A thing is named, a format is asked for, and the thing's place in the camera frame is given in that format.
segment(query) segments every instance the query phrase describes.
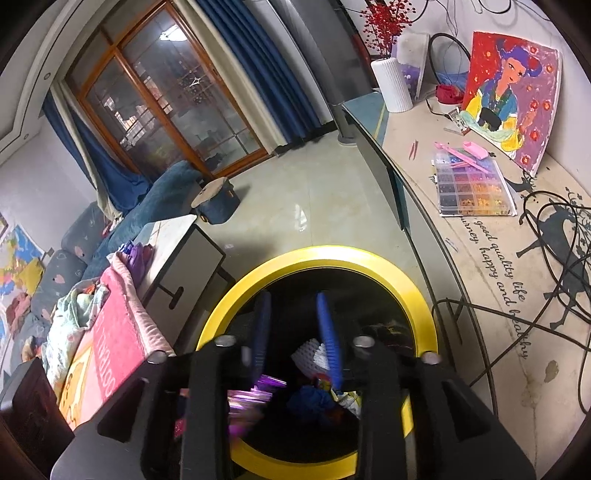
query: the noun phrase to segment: side table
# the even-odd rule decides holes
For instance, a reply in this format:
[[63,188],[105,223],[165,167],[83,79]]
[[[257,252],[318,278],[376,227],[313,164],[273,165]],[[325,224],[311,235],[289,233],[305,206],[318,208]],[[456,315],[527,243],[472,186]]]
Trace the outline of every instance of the side table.
[[154,247],[138,297],[175,349],[214,276],[225,280],[228,288],[236,283],[222,268],[226,254],[195,224],[196,219],[196,215],[186,215],[148,223],[135,239]]

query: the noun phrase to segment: window pane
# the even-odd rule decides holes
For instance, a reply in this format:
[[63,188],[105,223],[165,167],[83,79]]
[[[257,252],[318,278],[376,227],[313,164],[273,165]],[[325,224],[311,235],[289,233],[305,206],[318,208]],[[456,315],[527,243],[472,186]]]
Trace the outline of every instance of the window pane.
[[134,141],[134,145],[130,142],[124,148],[139,170],[152,181],[158,179],[171,165],[184,159],[156,118],[151,118],[143,125]]
[[[191,147],[201,158],[214,157],[211,170],[247,154],[235,138],[246,125],[168,12],[149,22],[124,55]],[[258,150],[252,136],[244,138]]]
[[236,137],[232,137],[211,151],[205,165],[212,172],[217,173],[244,156],[246,156],[244,148],[242,148]]
[[156,180],[169,166],[183,159],[115,60],[99,76],[86,99],[106,129],[151,180]]
[[246,153],[256,152],[261,146],[256,142],[250,130],[244,130],[238,134],[238,140],[246,150]]
[[82,49],[82,54],[78,58],[74,68],[70,73],[71,85],[76,89],[80,89],[86,79],[90,76],[90,72],[96,66],[100,57],[109,48],[109,44],[100,34],[94,34],[91,41]]
[[103,27],[111,40],[116,40],[154,3],[154,0],[127,0],[121,2],[118,8],[115,8],[103,23]]

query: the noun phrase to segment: black cable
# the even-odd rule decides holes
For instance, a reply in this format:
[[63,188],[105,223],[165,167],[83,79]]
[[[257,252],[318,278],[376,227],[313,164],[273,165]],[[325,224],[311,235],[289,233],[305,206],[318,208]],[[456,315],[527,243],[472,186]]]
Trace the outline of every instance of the black cable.
[[481,311],[487,312],[487,313],[492,313],[492,314],[498,315],[500,317],[505,317],[509,320],[516,320],[517,322],[523,323],[524,325],[533,326],[534,328],[541,330],[542,332],[546,332],[546,333],[549,333],[549,334],[554,335],[556,337],[562,338],[562,340],[566,340],[567,342],[570,342],[573,345],[578,346],[585,353],[591,352],[591,347],[589,347],[588,345],[582,344],[578,340],[575,340],[574,338],[569,337],[568,335],[566,335],[562,332],[557,332],[556,330],[552,330],[548,327],[545,327],[544,325],[534,324],[534,322],[530,322],[529,320],[525,320],[523,318],[517,317],[517,316],[510,314],[510,313],[505,313],[500,310],[491,309],[491,308],[485,307],[483,305],[477,305],[475,303],[471,303],[471,302],[465,301],[465,300],[443,299],[443,300],[438,300],[436,302],[436,305],[439,305],[441,303],[453,303],[454,305],[458,305],[458,306],[462,306],[462,307],[466,307],[466,308],[471,308],[474,310],[481,310]]
[[[528,200],[529,198],[531,198],[532,196],[535,196],[535,194],[537,194],[537,192],[530,193],[528,196],[526,196],[526,197],[525,197],[525,199],[524,199],[524,212],[526,212],[526,211],[527,211],[527,200]],[[540,215],[541,215],[541,213],[543,212],[543,210],[545,210],[546,208],[548,208],[548,207],[550,207],[550,206],[552,206],[552,205],[553,205],[552,203],[547,203],[546,205],[543,205],[543,206],[542,206],[542,208],[540,209],[540,211],[538,212],[538,215],[537,215],[537,217],[536,217],[536,227],[537,227],[537,228],[536,228],[536,229],[534,229],[534,233],[536,233],[536,236],[537,236],[537,238],[538,238],[538,241],[540,241],[540,244],[541,244],[541,247],[542,247],[542,253],[543,253],[543,255],[544,255],[544,261],[545,261],[545,263],[546,263],[546,265],[547,265],[547,266],[549,266],[549,265],[550,265],[550,263],[548,262],[548,259],[547,259],[547,257],[546,257],[546,254],[545,254],[545,248],[544,248],[544,244],[545,244],[545,242],[543,241],[543,239],[542,239],[542,234],[541,234],[541,232],[540,232]],[[574,215],[575,215],[575,217],[574,217],[574,218],[575,218],[575,225],[576,225],[576,227],[575,227],[575,235],[573,235],[573,241],[572,241],[572,242],[571,242],[571,244],[570,244],[570,248],[569,248],[569,256],[568,256],[567,258],[570,258],[570,256],[572,255],[572,253],[573,253],[573,251],[574,251],[574,245],[575,245],[575,243],[576,243],[576,239],[577,239],[577,235],[576,235],[576,233],[577,233],[577,231],[578,231],[578,229],[579,229],[579,218],[578,218],[578,216],[576,215],[576,212],[574,212],[574,211],[573,211],[573,213],[574,213]],[[540,318],[542,317],[542,315],[544,314],[544,312],[545,312],[545,311],[548,309],[548,306],[550,306],[550,303],[552,302],[552,300],[554,299],[554,297],[555,297],[555,296],[556,296],[556,294],[558,293],[558,291],[559,291],[559,289],[560,289],[560,285],[559,285],[559,283],[561,283],[561,282],[562,282],[562,280],[563,280],[564,276],[566,275],[566,272],[567,272],[567,268],[565,267],[565,268],[563,268],[563,271],[562,271],[562,273],[560,274],[560,279],[558,280],[558,282],[557,282],[557,284],[556,284],[556,287],[554,288],[554,291],[553,291],[553,292],[552,292],[552,294],[551,294],[551,295],[548,297],[548,299],[546,300],[546,303],[544,304],[544,306],[542,307],[542,309],[541,309],[541,310],[538,312],[538,315],[536,315],[536,316],[535,316],[535,319],[534,319],[534,321],[533,321],[532,325],[528,326],[528,327],[526,328],[526,330],[525,330],[525,332],[524,332],[523,334],[520,334],[520,335],[518,335],[518,336],[517,336],[517,339],[516,339],[514,342],[512,342],[512,343],[511,343],[511,344],[510,344],[510,345],[509,345],[509,346],[508,346],[508,347],[507,347],[507,348],[506,348],[506,349],[503,351],[503,353],[501,353],[499,356],[497,356],[497,357],[496,357],[496,358],[495,358],[495,359],[494,359],[494,360],[491,362],[491,365],[490,365],[490,367],[489,367],[490,369],[492,369],[492,368],[493,368],[493,367],[494,367],[494,366],[495,366],[495,365],[496,365],[496,364],[497,364],[497,363],[498,363],[500,360],[502,360],[502,359],[503,359],[503,357],[505,357],[505,355],[507,355],[509,352],[511,352],[511,350],[513,350],[513,349],[514,349],[514,348],[517,346],[517,344],[518,344],[518,343],[520,343],[520,342],[521,342],[521,341],[522,341],[522,340],[523,340],[523,339],[524,339],[524,338],[525,338],[525,337],[526,337],[526,336],[527,336],[527,335],[528,335],[528,334],[529,334],[529,333],[530,333],[530,332],[533,330],[534,326],[535,326],[535,325],[538,323],[538,321],[540,320]],[[487,369],[485,369],[485,370],[484,370],[482,373],[480,373],[480,374],[479,374],[479,375],[476,377],[476,379],[475,379],[474,381],[472,381],[472,383],[470,384],[470,386],[473,386],[473,385],[474,385],[476,382],[478,382],[478,381],[479,381],[479,380],[480,380],[480,379],[481,379],[481,378],[482,378],[484,375],[486,375],[486,373],[487,373]]]
[[507,6],[507,8],[505,8],[504,10],[500,11],[500,12],[495,12],[494,10],[491,10],[487,7],[484,6],[484,4],[482,3],[482,0],[478,0],[478,3],[480,4],[480,6],[486,10],[487,12],[490,12],[491,14],[495,14],[495,15],[502,15],[502,14],[506,14],[509,10],[511,10],[511,7],[513,6],[513,1],[509,0],[509,5]]
[[[532,199],[535,198],[537,195],[547,195],[549,197],[555,197],[557,199],[560,199],[561,202],[552,202],[550,199],[550,201],[544,205],[542,205],[535,217],[535,224],[532,223],[531,218],[533,218],[533,214],[527,209],[527,202]],[[568,208],[571,210],[571,213],[574,217],[574,235],[573,235],[573,240],[570,244],[570,248],[567,254],[566,259],[563,261],[561,260],[555,252],[552,251],[552,249],[550,248],[549,244],[546,243],[546,241],[544,240],[542,233],[540,231],[540,217],[543,214],[543,212],[550,207],[554,207],[556,210],[556,207],[563,207],[563,208]],[[552,302],[552,300],[554,298],[557,298],[558,301],[560,302],[560,304],[565,308],[565,310],[567,310],[569,313],[573,313],[574,315],[576,315],[578,318],[582,319],[584,322],[588,323],[591,325],[591,312],[588,311],[587,309],[585,309],[577,300],[576,300],[576,294],[572,294],[570,292],[568,292],[565,288],[565,286],[563,285],[563,280],[565,278],[565,276],[567,274],[572,275],[577,281],[579,281],[581,283],[581,285],[584,288],[585,293],[587,294],[587,297],[589,298],[589,300],[591,301],[591,284],[589,283],[588,280],[585,280],[584,278],[584,274],[586,272],[586,268],[587,268],[587,262],[589,260],[589,258],[591,258],[591,242],[589,242],[585,237],[584,237],[584,233],[581,234],[581,225],[579,222],[579,214],[577,213],[577,211],[580,212],[590,212],[591,211],[591,207],[587,207],[584,205],[575,205],[573,202],[570,202],[568,200],[566,200],[564,197],[558,195],[557,193],[554,192],[548,192],[545,190],[540,190],[540,191],[536,191],[536,192],[532,192],[529,195],[524,197],[524,214],[522,215],[522,219],[524,218],[525,220],[527,220],[527,223],[529,225],[529,227],[532,229],[534,235],[536,236],[538,243],[540,244],[540,248],[542,250],[542,256],[544,258],[544,263],[548,269],[548,272],[550,273],[553,281],[555,282],[556,286],[554,288],[554,291],[549,295],[546,303],[544,304],[544,306],[541,308],[541,310],[538,312],[538,315],[536,315],[535,319],[530,322],[527,320],[523,320],[520,319],[519,317],[516,317],[514,315],[511,314],[507,314],[505,312],[502,312],[500,310],[495,310],[495,309],[489,309],[487,307],[480,307],[480,306],[473,306],[472,304],[468,303],[468,302],[457,302],[456,300],[449,300],[450,303],[457,303],[457,304],[465,304],[467,307],[473,307],[475,309],[479,309],[479,310],[483,310],[489,313],[494,313],[497,314],[499,316],[503,316],[503,317],[507,317],[509,319],[515,319],[518,322],[524,323],[526,325],[528,325],[528,328],[526,329],[526,331],[520,335],[517,336],[517,339],[512,342],[504,351],[503,353],[501,353],[499,356],[497,356],[497,358],[495,358],[485,369],[483,372],[481,372],[471,383],[470,386],[473,386],[476,382],[478,382],[484,375],[488,375],[491,371],[491,369],[505,356],[507,355],[513,348],[515,348],[524,338],[526,338],[529,333],[534,329],[539,329],[539,330],[543,330],[547,333],[550,333],[552,335],[556,335],[560,338],[563,338],[571,343],[574,343],[575,345],[579,346],[580,348],[583,349],[583,358],[582,358],[582,362],[581,362],[581,369],[579,371],[579,380],[577,383],[577,399],[579,402],[579,407],[581,408],[581,411],[584,412],[585,414],[587,414],[587,409],[585,408],[585,406],[583,405],[583,401],[581,398],[581,383],[582,383],[582,378],[583,378],[583,372],[584,372],[584,366],[587,360],[587,354],[591,351],[591,348],[589,348],[589,346],[591,345],[591,332],[589,334],[589,337],[587,338],[587,344],[583,345],[582,343],[578,342],[577,340],[572,339],[571,337],[568,337],[567,335],[561,333],[561,332],[557,332],[555,330],[551,330],[547,327],[541,326],[538,324],[538,321],[540,320],[540,318],[542,317],[542,315],[544,314],[544,312],[547,310],[548,306],[550,305],[550,303]],[[587,244],[587,251],[586,253],[580,257],[577,258],[577,260],[575,262],[573,262],[572,264],[568,265],[567,263],[573,258],[573,253],[574,253],[574,246],[577,243],[577,239],[579,238],[579,236],[582,236],[583,239],[585,240],[585,243]],[[547,252],[550,252],[550,255],[558,262],[559,265],[562,266],[562,272],[560,274],[560,276],[557,278],[554,270],[552,268],[552,266],[550,265],[550,260],[548,259],[548,254]],[[577,272],[574,271],[574,269],[579,265],[579,264],[583,264],[582,267],[582,273],[583,273],[583,277],[578,274]],[[560,297],[561,294],[566,293],[569,297],[569,304],[566,304],[563,299]]]
[[441,81],[441,79],[437,75],[437,71],[435,70],[435,65],[433,64],[433,55],[431,54],[431,51],[433,50],[433,42],[440,37],[445,37],[445,38],[448,38],[449,40],[451,40],[452,42],[455,42],[462,49],[462,51],[464,52],[464,54],[468,58],[468,61],[470,61],[472,59],[472,56],[470,55],[470,52],[468,51],[466,46],[461,41],[459,41],[456,37],[454,37],[453,35],[450,35],[448,33],[436,33],[435,35],[433,35],[429,39],[429,44],[427,47],[427,57],[429,58],[429,65],[431,66],[431,69],[433,71],[433,74],[435,75],[435,78],[437,79],[437,82],[442,84],[443,82]]
[[423,11],[418,15],[417,18],[415,18],[414,20],[411,20],[412,23],[415,23],[417,20],[421,20],[421,18],[423,17],[425,12],[427,11],[427,7],[429,6],[430,1],[431,0],[425,0],[425,7],[423,8]]
[[431,108],[431,104],[429,103],[429,99],[425,98],[425,103],[427,104],[427,107],[429,108],[429,111],[433,114],[433,115],[437,115],[437,116],[444,116],[445,118],[447,118],[448,120],[451,120],[451,117],[449,116],[449,114],[447,113],[438,113],[438,112],[434,112],[433,108]]

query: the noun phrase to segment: blue sofa cushion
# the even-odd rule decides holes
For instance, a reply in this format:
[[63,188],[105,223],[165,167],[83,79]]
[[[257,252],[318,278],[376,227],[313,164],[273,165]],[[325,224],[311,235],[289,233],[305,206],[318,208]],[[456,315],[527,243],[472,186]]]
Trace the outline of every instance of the blue sofa cushion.
[[142,202],[99,245],[83,279],[102,275],[109,266],[106,256],[116,252],[121,244],[135,239],[146,223],[188,215],[191,201],[200,190],[201,179],[201,173],[186,160],[171,166],[156,180]]
[[68,250],[58,250],[31,298],[31,311],[39,318],[50,320],[57,301],[82,279],[85,270],[86,264],[80,258]]
[[92,202],[62,237],[61,248],[88,265],[96,248],[103,241],[107,222],[97,203]]

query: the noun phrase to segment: children's drawing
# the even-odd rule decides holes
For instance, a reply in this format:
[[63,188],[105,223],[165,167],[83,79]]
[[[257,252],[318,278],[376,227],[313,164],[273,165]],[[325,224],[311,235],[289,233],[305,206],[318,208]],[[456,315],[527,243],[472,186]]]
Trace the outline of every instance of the children's drawing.
[[561,67],[553,48],[474,32],[462,118],[532,175],[554,122]]
[[402,69],[404,80],[413,102],[418,100],[425,74],[429,35],[404,31],[392,45],[392,58],[396,58]]

